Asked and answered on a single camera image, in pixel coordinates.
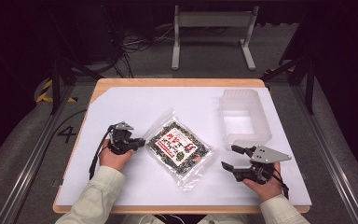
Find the white plastic box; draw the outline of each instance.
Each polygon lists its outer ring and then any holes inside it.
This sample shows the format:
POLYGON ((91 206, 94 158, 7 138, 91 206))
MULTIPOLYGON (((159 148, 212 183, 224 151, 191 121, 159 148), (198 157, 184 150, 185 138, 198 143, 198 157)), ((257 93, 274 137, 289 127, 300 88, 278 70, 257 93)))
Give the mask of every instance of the white plastic box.
POLYGON ((219 104, 228 150, 231 150, 231 145, 253 147, 264 145, 271 139, 269 123, 257 91, 225 90, 219 104))

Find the snack package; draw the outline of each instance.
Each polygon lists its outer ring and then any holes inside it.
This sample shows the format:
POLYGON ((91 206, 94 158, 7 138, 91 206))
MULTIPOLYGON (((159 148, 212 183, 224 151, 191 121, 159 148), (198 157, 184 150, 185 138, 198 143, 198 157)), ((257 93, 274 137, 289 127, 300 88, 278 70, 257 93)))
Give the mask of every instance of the snack package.
POLYGON ((173 110, 156 120, 145 135, 146 145, 182 190, 194 188, 215 152, 177 118, 173 110))

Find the person's left hand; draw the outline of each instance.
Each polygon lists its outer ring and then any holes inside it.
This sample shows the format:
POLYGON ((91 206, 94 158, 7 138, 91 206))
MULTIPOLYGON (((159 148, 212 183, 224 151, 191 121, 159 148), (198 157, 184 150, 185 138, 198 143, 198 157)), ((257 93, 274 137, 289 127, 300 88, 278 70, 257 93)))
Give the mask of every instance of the person's left hand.
POLYGON ((134 150, 131 149, 123 155, 116 155, 107 148, 109 139, 103 142, 103 151, 100 154, 100 165, 109 166, 117 171, 122 171, 126 162, 130 159, 134 150))

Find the white metal stand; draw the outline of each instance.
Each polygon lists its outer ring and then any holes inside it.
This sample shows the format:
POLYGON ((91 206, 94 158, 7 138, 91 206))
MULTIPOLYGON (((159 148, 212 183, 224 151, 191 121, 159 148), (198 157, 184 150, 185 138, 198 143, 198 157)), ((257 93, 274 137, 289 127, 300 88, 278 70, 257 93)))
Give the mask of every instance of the white metal stand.
POLYGON ((180 37, 179 27, 201 27, 201 26, 220 26, 220 27, 246 27, 247 35, 245 39, 240 39, 243 55, 250 70, 255 70, 249 41, 255 27, 258 7, 253 11, 238 12, 187 12, 179 11, 179 6, 175 6, 174 31, 175 41, 173 44, 172 70, 179 69, 180 37))

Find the floor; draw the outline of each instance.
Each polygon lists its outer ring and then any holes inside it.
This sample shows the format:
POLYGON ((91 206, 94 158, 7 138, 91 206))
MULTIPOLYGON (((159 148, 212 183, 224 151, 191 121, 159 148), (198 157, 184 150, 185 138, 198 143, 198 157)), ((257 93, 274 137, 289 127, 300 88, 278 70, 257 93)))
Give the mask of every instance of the floor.
MULTIPOLYGON (((295 24, 255 27, 250 44, 255 71, 249 71, 246 67, 238 43, 241 31, 235 29, 219 32, 211 32, 210 29, 185 31, 182 34, 178 71, 171 70, 172 34, 168 34, 164 37, 164 42, 144 51, 130 53, 131 71, 138 78, 262 77, 264 71, 278 66, 277 61, 295 30, 295 24)), ((128 69, 125 65, 120 63, 119 67, 127 76, 128 69)), ((102 75, 119 78, 114 69, 102 75)), ((314 115, 311 116, 304 110, 301 95, 304 92, 304 82, 298 87, 291 87, 286 79, 287 75, 283 74, 269 80, 266 85, 271 88, 272 100, 310 193, 312 207, 304 217, 310 223, 358 223, 358 210, 353 210, 353 207, 358 208, 358 162, 338 128, 323 91, 316 82, 314 115), (325 155, 326 147, 332 157, 325 155), (338 168, 348 180, 352 195, 345 195, 347 191, 342 191, 340 182, 336 181, 337 173, 331 168, 331 160, 333 163, 337 162, 338 168)), ((41 83, 35 90, 35 99, 44 84, 45 82, 41 83)), ((0 220, 5 220, 4 223, 53 223, 61 216, 55 214, 51 206, 62 182, 63 172, 94 87, 95 80, 92 78, 77 77, 77 83, 68 93, 77 101, 64 103, 59 116, 50 115, 51 103, 40 102, 10 136, 3 136, 7 138, 0 149, 0 213, 3 211, 0 220), (52 119, 52 131, 44 136, 52 119), (35 148, 40 146, 42 140, 45 141, 44 148, 35 148), (19 200, 14 209, 7 209, 5 204, 13 201, 9 200, 10 197, 16 198, 10 192, 15 188, 27 162, 39 149, 44 152, 38 155, 42 162, 34 170, 34 178, 29 176, 24 181, 31 183, 30 187, 23 192, 22 200, 19 200)), ((250 215, 249 218, 252 223, 264 222, 260 215, 250 215)), ((117 223, 121 219, 122 216, 111 216, 107 223, 117 223)))

